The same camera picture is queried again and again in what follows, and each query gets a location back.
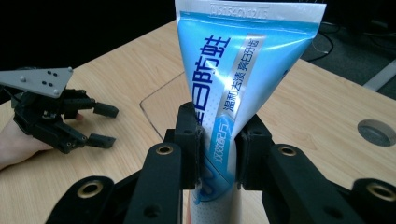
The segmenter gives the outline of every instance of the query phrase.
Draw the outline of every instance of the toothpaste tube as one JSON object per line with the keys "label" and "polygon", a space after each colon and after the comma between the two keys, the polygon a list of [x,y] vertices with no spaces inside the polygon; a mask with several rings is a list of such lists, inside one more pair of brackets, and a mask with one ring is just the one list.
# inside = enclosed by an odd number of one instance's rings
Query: toothpaste tube
{"label": "toothpaste tube", "polygon": [[176,0],[185,74],[205,129],[189,222],[239,222],[234,139],[309,46],[324,9],[323,4]]}

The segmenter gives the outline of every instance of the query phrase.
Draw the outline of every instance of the human hand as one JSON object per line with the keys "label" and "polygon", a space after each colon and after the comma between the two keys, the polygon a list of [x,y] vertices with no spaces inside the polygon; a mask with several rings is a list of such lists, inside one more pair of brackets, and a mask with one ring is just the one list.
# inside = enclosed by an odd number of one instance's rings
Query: human hand
{"label": "human hand", "polygon": [[[82,120],[83,116],[78,113],[76,119]],[[10,119],[0,132],[0,170],[25,161],[37,151],[49,149],[53,147],[33,138],[32,135],[25,134],[18,124]]]}

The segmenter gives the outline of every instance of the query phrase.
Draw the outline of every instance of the tube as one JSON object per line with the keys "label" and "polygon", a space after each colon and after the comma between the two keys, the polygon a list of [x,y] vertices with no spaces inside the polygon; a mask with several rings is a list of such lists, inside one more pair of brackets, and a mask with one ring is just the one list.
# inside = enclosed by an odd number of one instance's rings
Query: tube
{"label": "tube", "polygon": [[191,222],[239,223],[235,137],[318,32],[324,4],[176,0],[197,121],[205,129]]}

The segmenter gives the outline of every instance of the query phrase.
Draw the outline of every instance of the dark background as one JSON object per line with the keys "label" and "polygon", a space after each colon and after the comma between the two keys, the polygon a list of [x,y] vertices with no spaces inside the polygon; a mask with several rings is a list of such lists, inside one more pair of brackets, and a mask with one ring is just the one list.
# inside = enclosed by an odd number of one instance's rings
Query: dark background
{"label": "dark background", "polygon": [[[327,3],[321,31],[327,31],[332,52],[311,60],[330,48],[329,40],[318,35],[315,48],[302,59],[361,85],[396,59],[393,1],[308,2]],[[175,18],[174,0],[1,1],[0,70],[75,68]],[[363,76],[364,70],[370,74]],[[395,86],[392,80],[381,93],[396,99]]]}

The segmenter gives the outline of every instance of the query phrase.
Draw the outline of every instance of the table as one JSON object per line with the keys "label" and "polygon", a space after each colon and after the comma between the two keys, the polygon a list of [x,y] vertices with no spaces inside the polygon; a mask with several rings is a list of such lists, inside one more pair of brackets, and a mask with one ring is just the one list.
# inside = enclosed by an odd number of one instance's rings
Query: table
{"label": "table", "polygon": [[[105,175],[118,182],[138,171],[149,148],[175,128],[178,107],[190,100],[176,22],[143,35],[75,68],[69,89],[116,106],[115,119],[80,111],[68,123],[84,134],[117,138],[113,148],[37,153],[0,172],[0,223],[44,223],[53,206],[78,180]],[[12,117],[0,107],[0,127]],[[396,186],[396,146],[376,146],[358,124],[373,119],[396,130],[396,102],[299,60],[258,112],[276,143],[296,146],[332,182],[351,188],[374,177]],[[396,136],[390,132],[390,138]],[[265,223],[258,191],[244,191],[243,223]]]}

